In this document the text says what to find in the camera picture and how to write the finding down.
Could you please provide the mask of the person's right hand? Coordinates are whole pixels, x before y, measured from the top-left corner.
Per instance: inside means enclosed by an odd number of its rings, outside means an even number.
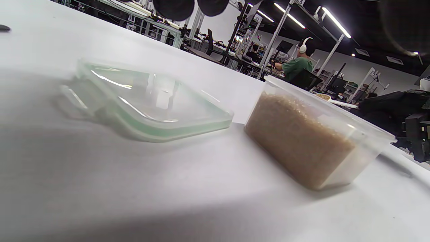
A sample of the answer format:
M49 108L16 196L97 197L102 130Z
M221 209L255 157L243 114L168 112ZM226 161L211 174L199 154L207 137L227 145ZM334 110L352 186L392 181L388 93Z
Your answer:
M402 123L416 113L429 113L429 92L418 89L397 91L358 104L354 114L395 135L403 136Z

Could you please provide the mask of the person's left hand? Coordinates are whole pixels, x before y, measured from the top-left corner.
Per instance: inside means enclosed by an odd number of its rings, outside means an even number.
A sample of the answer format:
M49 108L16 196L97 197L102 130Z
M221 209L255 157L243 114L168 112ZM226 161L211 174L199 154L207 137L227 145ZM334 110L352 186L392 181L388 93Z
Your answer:
M183 21L192 15L193 0L154 0L155 10L163 17ZM428 0L381 0L380 20L390 42L403 53L429 54Z

